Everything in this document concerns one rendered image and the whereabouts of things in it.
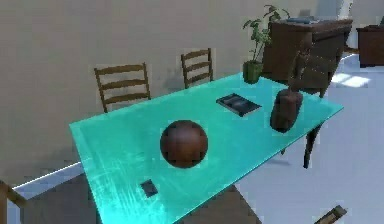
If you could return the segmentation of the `dark book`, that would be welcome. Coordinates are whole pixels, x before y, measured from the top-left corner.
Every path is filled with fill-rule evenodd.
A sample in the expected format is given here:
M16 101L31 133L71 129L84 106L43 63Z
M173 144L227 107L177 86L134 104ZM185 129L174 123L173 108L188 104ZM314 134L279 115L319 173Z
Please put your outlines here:
M217 99L216 102L240 117L244 117L245 115L261 108L261 105L258 105L236 93L221 97Z

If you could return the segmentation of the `dark brown wooden desk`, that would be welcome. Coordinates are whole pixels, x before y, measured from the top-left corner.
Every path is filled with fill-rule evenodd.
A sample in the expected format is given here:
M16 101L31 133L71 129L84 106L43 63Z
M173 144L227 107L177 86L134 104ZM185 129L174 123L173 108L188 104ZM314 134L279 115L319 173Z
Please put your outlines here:
M352 19L269 25L272 42L264 47L262 76L289 85L302 71L301 91L324 97L339 65Z

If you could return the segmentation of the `small black phone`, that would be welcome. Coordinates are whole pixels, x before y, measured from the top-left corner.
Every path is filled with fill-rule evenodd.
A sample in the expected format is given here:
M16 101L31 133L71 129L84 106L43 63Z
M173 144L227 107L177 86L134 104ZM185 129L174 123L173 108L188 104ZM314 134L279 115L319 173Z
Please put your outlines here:
M140 184L144 194L150 198L158 193L158 190L151 179L148 179Z

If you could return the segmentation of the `turquoise glass dining table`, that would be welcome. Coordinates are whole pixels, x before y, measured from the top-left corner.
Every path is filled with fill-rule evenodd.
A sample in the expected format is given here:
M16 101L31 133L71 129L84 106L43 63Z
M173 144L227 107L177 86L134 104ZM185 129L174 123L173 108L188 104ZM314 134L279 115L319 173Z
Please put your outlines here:
M270 116L282 88L235 74L72 123L102 223L174 224L342 108L305 94L294 126L279 133ZM232 93L261 108L240 117L216 102ZM176 120L194 121L208 136L207 155L193 168L175 168L161 155L161 134ZM148 179L158 190L150 198L140 186Z

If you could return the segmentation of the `brown basketball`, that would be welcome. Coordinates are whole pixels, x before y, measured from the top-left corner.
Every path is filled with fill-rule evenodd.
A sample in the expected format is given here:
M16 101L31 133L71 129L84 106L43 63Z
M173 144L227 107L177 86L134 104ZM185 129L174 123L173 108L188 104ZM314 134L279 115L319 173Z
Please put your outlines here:
M170 165L192 168L204 160L208 151L208 136L196 122L177 120L162 132L160 151Z

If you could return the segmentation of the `green house plant in pot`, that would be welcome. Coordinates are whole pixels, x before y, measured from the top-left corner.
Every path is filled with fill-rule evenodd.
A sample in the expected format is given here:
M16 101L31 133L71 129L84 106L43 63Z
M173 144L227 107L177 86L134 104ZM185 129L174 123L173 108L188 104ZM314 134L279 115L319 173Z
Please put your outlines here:
M265 46L272 43L269 25L272 22L281 20L284 14L285 18L290 18L290 13L283 8L266 4L267 11L261 18L248 19L243 24L243 29L250 29L250 40L254 42L254 47L250 50L252 58L243 63L243 79L248 84L258 82L264 64L258 59Z

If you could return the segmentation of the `brown pot with bare plant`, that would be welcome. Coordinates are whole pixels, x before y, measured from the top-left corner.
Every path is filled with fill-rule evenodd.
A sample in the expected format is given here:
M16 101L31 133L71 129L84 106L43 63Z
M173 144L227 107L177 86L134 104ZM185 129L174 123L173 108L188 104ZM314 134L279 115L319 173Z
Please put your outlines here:
M290 69L288 87L275 98L270 116L272 129L286 133L295 124L303 103L302 91L324 94L333 62L311 54L312 43L302 41Z

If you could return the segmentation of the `brown wooden slatted chair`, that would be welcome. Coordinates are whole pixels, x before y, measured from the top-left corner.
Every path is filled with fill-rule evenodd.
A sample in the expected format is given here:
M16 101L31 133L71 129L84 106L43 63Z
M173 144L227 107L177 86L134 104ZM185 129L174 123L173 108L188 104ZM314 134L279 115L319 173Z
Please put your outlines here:
M27 203L27 200L22 195L0 180L0 224L7 224L8 201L11 201L19 208L23 208Z
M328 211L325 215L323 215L321 218L319 218L314 224L334 224L346 213L346 209L344 209L340 205L337 205L333 209Z
M105 68L94 68L93 71L96 78L99 96L100 96L104 113L108 113L107 106L111 104L139 100L144 98L146 98L147 100L151 99L147 65L145 62L141 64L128 64L128 65L118 65L118 66L105 67ZM143 77L141 79L139 78L125 79L125 80L113 81L105 84L103 84L101 81L102 76L120 74L120 73L129 73L129 72L139 72L139 71L143 72ZM140 85L145 86L144 92L128 93L128 94L123 94L118 96L112 96L109 98L105 97L105 92L108 90L129 88L129 87L140 86Z
M190 65L187 65L186 62L188 60L192 60L194 58L199 58L205 56L206 60L193 63ZM206 79L208 78L209 81L213 81L213 61L212 61L212 50L210 48L207 49L202 49L202 50L197 50L197 51L192 51L186 54L182 54L180 56L181 59L181 68L182 68L182 74L183 74L183 82L184 82L184 87L188 89L191 84ZM192 71L196 71L199 69L206 68L207 71L203 72L198 75L194 75L192 77L189 77L188 74Z

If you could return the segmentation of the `dark brown wooden cabinet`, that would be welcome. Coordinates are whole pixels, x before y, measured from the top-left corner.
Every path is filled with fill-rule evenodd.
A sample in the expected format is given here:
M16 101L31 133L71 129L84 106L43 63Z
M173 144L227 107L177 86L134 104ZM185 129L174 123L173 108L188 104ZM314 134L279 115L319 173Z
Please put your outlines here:
M360 67L384 66L384 25L357 28Z

